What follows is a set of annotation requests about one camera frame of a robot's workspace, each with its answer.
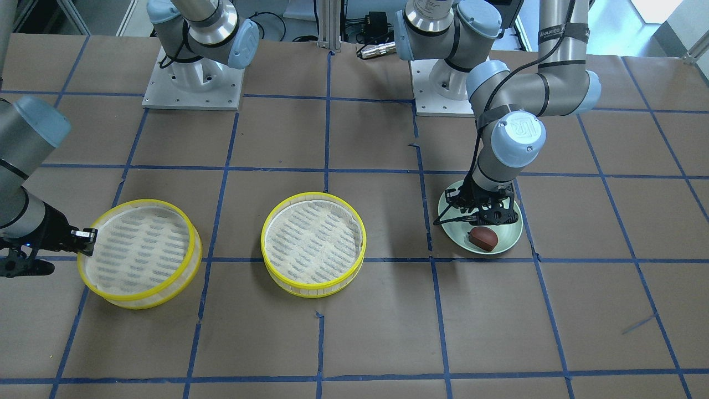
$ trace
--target black power adapter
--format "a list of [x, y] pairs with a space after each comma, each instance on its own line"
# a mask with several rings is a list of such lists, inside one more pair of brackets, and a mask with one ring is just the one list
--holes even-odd
[[364, 17], [362, 35], [364, 42], [369, 44], [381, 44], [389, 41], [389, 25], [386, 20], [386, 13], [383, 11], [370, 11]]

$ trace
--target brown food item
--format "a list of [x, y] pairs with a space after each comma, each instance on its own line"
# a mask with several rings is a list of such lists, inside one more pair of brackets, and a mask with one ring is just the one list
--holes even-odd
[[492, 251], [498, 243], [497, 234], [489, 227], [477, 226], [468, 233], [468, 240], [483, 251]]

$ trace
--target mesh liner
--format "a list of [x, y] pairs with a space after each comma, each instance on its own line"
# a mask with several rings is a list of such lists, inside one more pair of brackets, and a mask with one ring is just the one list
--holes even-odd
[[265, 234], [271, 264], [298, 283], [326, 283], [345, 274], [362, 248], [359, 224], [344, 207], [313, 199], [276, 215]]
[[188, 250], [189, 227], [179, 214], [162, 207], [131, 209], [99, 227], [86, 276], [105, 293], [142, 293], [173, 275]]

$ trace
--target yellow rim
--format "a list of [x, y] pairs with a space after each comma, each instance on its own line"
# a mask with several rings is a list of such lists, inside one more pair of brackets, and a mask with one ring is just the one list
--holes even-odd
[[192, 223], [189, 221], [189, 218], [183, 211], [181, 211], [178, 207], [175, 207], [173, 204], [170, 204], [165, 201], [160, 201], [159, 199], [137, 199], [135, 201], [130, 201], [126, 202], [125, 204], [118, 205], [115, 208], [110, 209], [108, 212], [104, 213], [99, 217], [91, 227], [93, 229], [97, 228], [98, 225], [103, 224], [106, 220], [110, 219], [113, 217], [115, 214], [117, 214], [119, 211], [123, 210], [124, 208], [135, 208], [135, 205], [138, 204], [158, 204], [165, 206], [167, 208], [170, 208], [171, 210], [177, 212], [184, 221], [187, 223], [187, 226], [189, 227], [189, 249], [187, 250], [187, 253], [184, 256], [184, 260], [180, 264], [180, 266], [177, 268], [175, 273], [173, 273], [171, 276], [169, 276], [165, 281], [160, 283], [159, 285], [156, 285], [153, 288], [150, 288], [147, 291], [144, 291], [142, 293], [138, 294], [131, 294], [131, 295], [116, 295], [116, 294], [110, 294], [110, 293], [105, 293], [98, 289], [86, 276], [84, 273], [84, 258], [86, 257], [85, 255], [79, 254], [77, 257], [77, 265], [79, 266], [79, 274], [82, 277], [82, 280], [86, 284], [87, 287], [91, 291], [94, 291], [95, 293], [99, 294], [100, 296], [106, 298], [107, 300], [115, 300], [115, 301], [131, 301], [131, 300], [142, 300], [145, 299], [149, 296], [155, 295], [162, 291], [165, 287], [168, 285], [172, 284], [181, 274], [184, 272], [184, 270], [187, 268], [187, 265], [189, 264], [189, 261], [192, 259], [192, 253], [194, 252], [194, 242], [195, 242], [195, 233], [196, 230]]
[[[268, 256], [266, 255], [266, 230], [268, 230], [268, 225], [273, 220], [273, 218], [276, 216], [278, 212], [280, 212], [286, 204], [288, 204], [290, 201], [295, 200], [300, 197], [306, 197], [308, 195], [313, 195], [313, 196], [321, 196], [321, 197], [326, 197], [334, 202], [344, 205], [354, 216], [354, 219], [357, 220], [357, 223], [359, 224], [359, 229], [362, 232], [362, 249], [359, 251], [359, 256], [357, 257], [357, 260], [354, 262], [352, 266], [350, 266], [350, 269], [345, 272], [345, 274], [341, 275], [340, 277], [328, 281], [326, 283], [299, 283], [297, 281], [293, 281], [290, 278], [287, 278], [286, 276], [282, 275], [276, 268], [273, 266], [271, 263], [271, 260], [268, 259]], [[344, 200], [342, 200], [339, 197], [336, 197], [332, 194], [328, 194], [327, 192], [303, 192], [301, 194], [296, 194], [292, 197], [288, 197], [281, 201], [280, 204], [278, 204], [271, 213], [268, 215], [266, 218], [266, 222], [264, 222], [263, 229], [261, 229], [261, 253], [264, 256], [264, 263], [266, 263], [266, 267], [268, 268], [269, 271], [271, 271], [280, 281], [283, 281], [286, 284], [292, 285], [296, 288], [301, 288], [304, 290], [318, 290], [322, 288], [329, 288], [335, 284], [341, 283], [343, 280], [347, 279], [350, 275], [352, 275], [356, 270], [357, 270], [357, 265], [362, 263], [364, 260], [364, 250], [367, 249], [367, 232], [364, 230], [364, 223], [362, 222], [362, 218], [359, 217], [359, 214], [357, 211], [355, 211], [354, 208], [350, 206], [350, 204], [346, 203]]]

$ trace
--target light blue joint cover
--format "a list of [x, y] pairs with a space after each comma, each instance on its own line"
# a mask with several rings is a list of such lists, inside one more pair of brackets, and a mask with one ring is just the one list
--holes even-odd
[[465, 87], [468, 89], [468, 95], [473, 96], [475, 90], [482, 86], [488, 79], [497, 75], [500, 72], [510, 72], [510, 68], [500, 60], [489, 60], [478, 64], [468, 74], [465, 81]]
[[495, 124], [492, 151], [510, 168], [524, 168], [539, 154], [547, 140], [547, 129], [536, 116], [526, 111], [512, 111]]
[[24, 96], [14, 106], [25, 122], [54, 148], [59, 147], [72, 130], [66, 116], [37, 97]]
[[473, 31], [486, 38], [497, 38], [500, 33], [500, 11], [485, 0], [462, 0], [458, 3], [458, 14]]
[[258, 47], [259, 28], [254, 21], [247, 19], [236, 33], [227, 65], [238, 70], [246, 68], [253, 61]]
[[601, 98], [601, 80], [594, 71], [586, 70], [588, 73], [588, 91], [584, 100], [579, 104], [579, 106], [571, 112], [571, 115], [582, 114], [586, 111], [592, 110], [598, 100]]
[[403, 21], [403, 11], [399, 10], [394, 14], [394, 42], [396, 43], [396, 53], [404, 61], [413, 61], [413, 51], [411, 42], [408, 39], [406, 22]]
[[179, 10], [170, 0], [150, 0], [147, 3], [147, 16], [153, 25], [168, 22], [180, 15]]

